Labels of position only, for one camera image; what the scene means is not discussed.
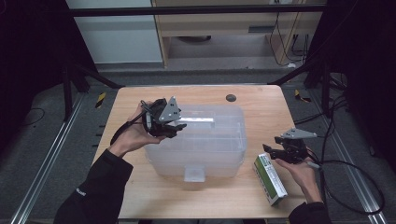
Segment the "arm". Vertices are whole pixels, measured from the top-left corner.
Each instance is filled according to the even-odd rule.
[[[132,120],[142,111],[139,105]],[[147,134],[141,119],[131,125],[92,165],[86,180],[64,201],[54,223],[116,223],[123,193],[133,166],[122,159],[146,144],[159,144],[164,137]]]
[[[306,203],[299,205],[291,212],[289,216],[290,224],[332,223],[320,196],[315,179],[315,170],[308,165],[308,162],[311,162],[311,160],[305,159],[299,164],[290,164],[281,159],[276,159],[276,163],[291,173],[306,198]]]

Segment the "black cable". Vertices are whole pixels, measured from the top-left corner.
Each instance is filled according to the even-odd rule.
[[[341,107],[347,105],[347,104],[341,105],[341,103],[343,103],[343,102],[345,102],[345,101],[346,101],[346,100],[344,100],[344,101],[342,101],[342,102],[339,102],[338,104],[335,104],[334,106],[332,106],[332,107],[330,108],[330,110],[332,110],[332,109],[337,110],[337,109],[339,109],[339,108],[341,108]],[[294,121],[294,124],[295,124],[295,125],[303,124],[303,123],[306,123],[306,122],[308,122],[308,121],[317,119],[317,118],[319,118],[319,117],[322,116],[322,115],[325,115],[325,113],[324,113],[324,112],[321,112],[321,113],[318,113],[318,114],[315,114],[315,115],[308,116],[308,117],[303,118],[303,119],[297,119],[297,120]]]
[[[294,56],[302,57],[301,61],[303,63],[305,63],[305,57],[306,57],[306,54],[308,53],[309,35],[305,35],[305,41],[304,41],[303,49],[296,50],[296,49],[294,49],[294,46],[295,46],[295,44],[297,42],[298,36],[299,35],[293,35],[293,43],[291,45],[291,52],[293,53]]]
[[[330,75],[331,82],[337,87],[336,89],[344,91],[347,89],[347,85],[344,84],[344,81],[341,77],[341,81],[335,78],[334,76]]]
[[[279,21],[279,12],[276,13],[276,21],[275,21],[275,24],[274,24],[274,29],[273,29],[273,31],[272,31],[271,34],[270,34],[269,42],[270,42],[271,50],[272,50],[272,52],[274,53],[274,56],[275,56],[276,54],[275,54],[274,48],[273,48],[273,46],[272,46],[272,37],[273,37],[273,34],[274,34],[275,29],[277,28],[277,31],[278,31],[278,34],[279,34],[279,39],[280,39],[280,42],[281,42],[281,44],[282,44],[282,48],[283,48],[283,52],[285,53],[285,56],[291,61],[291,63],[297,63],[297,62],[299,62],[300,60],[293,60],[293,59],[291,59],[291,58],[288,56],[288,53],[286,52],[286,47],[285,47],[285,44],[284,44],[284,42],[283,42],[282,35],[280,34],[278,21]],[[286,65],[286,64],[282,64],[282,63],[278,62],[276,57],[275,57],[275,61],[276,61],[276,63],[277,63],[278,65],[281,65],[281,66]]]
[[[343,74],[341,74],[341,73],[339,73],[339,75],[340,75],[340,81],[341,81],[341,83],[343,84],[343,85],[346,85],[345,83],[344,83],[344,79],[343,79]]]
[[[344,96],[341,95],[341,96],[337,97],[333,101],[333,104],[332,104],[332,107],[331,107],[331,110],[330,110],[331,111],[331,113],[330,113],[330,124],[329,124],[327,132],[326,132],[326,134],[324,136],[324,139],[323,139],[323,144],[322,144],[322,149],[321,149],[321,159],[319,160],[318,156],[312,150],[310,150],[312,156],[309,156],[309,157],[317,165],[319,165],[319,169],[318,170],[319,170],[319,181],[320,181],[320,183],[319,183],[320,184],[320,194],[322,195],[322,200],[323,200],[323,203],[325,204],[326,207],[327,207],[327,197],[326,197],[326,195],[329,195],[337,203],[341,204],[342,206],[344,206],[345,208],[347,208],[348,210],[350,210],[352,212],[355,212],[355,213],[358,213],[358,214],[362,214],[362,215],[366,215],[366,216],[375,215],[375,214],[380,213],[385,207],[385,196],[384,196],[382,190],[379,188],[379,186],[375,183],[375,181],[365,171],[363,171],[360,167],[358,167],[358,166],[356,166],[356,165],[354,165],[354,164],[352,164],[350,162],[337,161],[337,160],[330,160],[330,161],[325,161],[324,160],[327,139],[330,136],[331,129],[335,130],[334,118],[333,118],[334,111],[335,111],[336,108],[339,108],[341,106],[346,105],[346,104],[342,105],[342,103],[346,101],[345,99],[343,99],[340,102],[337,102],[342,97],[344,97]],[[345,164],[345,165],[351,166],[351,167],[359,170],[361,172],[361,174],[363,174],[364,177],[366,179],[368,179],[373,184],[373,186],[376,188],[376,190],[378,192],[378,195],[379,195],[379,197],[381,199],[381,204],[379,205],[379,208],[377,210],[373,211],[373,212],[361,211],[359,209],[353,208],[352,206],[350,206],[347,203],[344,203],[340,199],[338,199],[336,197],[336,195],[331,191],[331,189],[329,188],[329,186],[326,183],[326,177],[325,177],[324,169],[323,169],[323,164],[325,164],[325,163]]]
[[[127,130],[131,125],[141,123],[141,122],[136,122],[138,119],[142,118],[142,116],[145,115],[147,112],[151,112],[151,109],[149,108],[149,105],[146,104],[146,102],[141,101],[140,103],[142,104],[143,111],[139,115],[137,115],[136,118],[130,121],[126,121],[117,129],[117,131],[114,133],[113,137],[110,140],[110,145],[113,145],[113,143],[116,142],[117,138],[119,138],[119,136],[123,132],[125,132],[125,130]]]
[[[354,5],[352,6],[352,8],[348,11],[348,13],[345,15],[345,17],[341,20],[340,23],[338,23],[338,25],[333,29],[332,33],[328,35],[328,37],[321,43],[321,45],[310,55],[310,58],[315,58],[318,57],[318,55],[316,55],[318,52],[320,52],[320,50],[327,45],[327,42],[329,42],[332,37],[336,34],[336,32],[338,32],[338,30],[340,30],[341,25],[344,24],[344,22],[346,22],[346,20],[348,19],[348,17],[352,14],[353,10],[355,9],[356,5],[358,4],[360,0],[356,0]]]
[[[32,122],[30,122],[30,123],[24,123],[24,124],[22,124],[21,126],[29,126],[29,125],[38,123],[38,122],[39,122],[40,120],[42,120],[42,119],[44,118],[44,116],[46,115],[46,111],[45,111],[44,109],[42,109],[42,108],[31,108],[30,111],[32,111],[32,110],[40,110],[40,111],[42,112],[40,118],[38,118],[37,120],[32,121]]]
[[[325,163],[338,163],[338,164],[344,164],[344,165],[348,165],[348,166],[353,167],[354,169],[359,170],[359,171],[361,172],[361,174],[364,175],[364,177],[365,177],[366,179],[368,179],[368,180],[373,184],[373,186],[375,187],[375,189],[377,190],[378,195],[379,195],[379,197],[381,198],[381,204],[379,205],[378,209],[375,210],[375,211],[373,211],[373,212],[361,211],[361,210],[359,210],[359,209],[356,209],[356,208],[353,208],[352,206],[347,205],[347,203],[344,203],[344,202],[342,202],[340,199],[338,199],[338,198],[334,195],[334,193],[330,190],[329,186],[328,186],[327,183],[326,183],[326,179],[324,178],[324,173],[323,173],[323,169],[322,169],[322,173],[323,173],[323,182],[321,183],[321,185],[323,185],[323,187],[326,189],[327,193],[329,194],[329,196],[330,196],[332,199],[334,199],[336,202],[338,202],[339,204],[343,205],[345,208],[349,209],[350,211],[355,212],[355,213],[359,213],[359,214],[362,214],[362,215],[366,215],[366,216],[378,214],[378,213],[380,213],[380,212],[384,209],[385,203],[386,203],[386,202],[385,202],[384,193],[383,193],[382,190],[379,188],[379,186],[376,184],[376,182],[373,180],[373,178],[370,177],[370,175],[367,174],[364,170],[362,170],[359,166],[354,165],[354,164],[352,164],[352,163],[350,163],[350,162],[346,162],[346,161],[337,161],[337,160],[323,161],[322,164],[325,164]]]

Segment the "black device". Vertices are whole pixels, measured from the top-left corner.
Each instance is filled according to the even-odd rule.
[[[281,136],[275,137],[275,142],[280,144],[284,149],[272,149],[262,144],[264,151],[267,152],[272,160],[281,159],[288,163],[300,163],[309,156],[308,150],[303,138],[316,137],[315,133],[309,133],[303,130],[292,128]]]
[[[142,124],[146,132],[152,136],[166,136],[173,138],[177,135],[178,131],[183,130],[187,124],[178,124],[172,126],[169,123],[181,118],[180,109],[177,106],[175,96],[171,97],[169,103],[165,99],[158,99],[152,104],[146,104],[141,101],[143,112],[140,113],[136,118],[126,121],[121,127],[114,133],[113,138],[110,141],[112,145],[117,138],[125,132],[127,128],[133,125],[138,119],[142,118]]]

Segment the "black sleeve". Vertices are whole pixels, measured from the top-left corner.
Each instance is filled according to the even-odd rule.
[[[116,223],[125,184],[133,168],[105,150],[91,167],[87,179],[58,209],[54,223]]]
[[[331,224],[323,203],[303,203],[296,207],[289,216],[290,224]]]

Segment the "green box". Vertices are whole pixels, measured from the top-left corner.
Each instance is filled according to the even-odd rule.
[[[279,176],[276,173],[271,160],[267,154],[260,154],[254,161],[253,170],[256,171],[262,187],[271,205],[278,204],[282,199],[288,196]]]

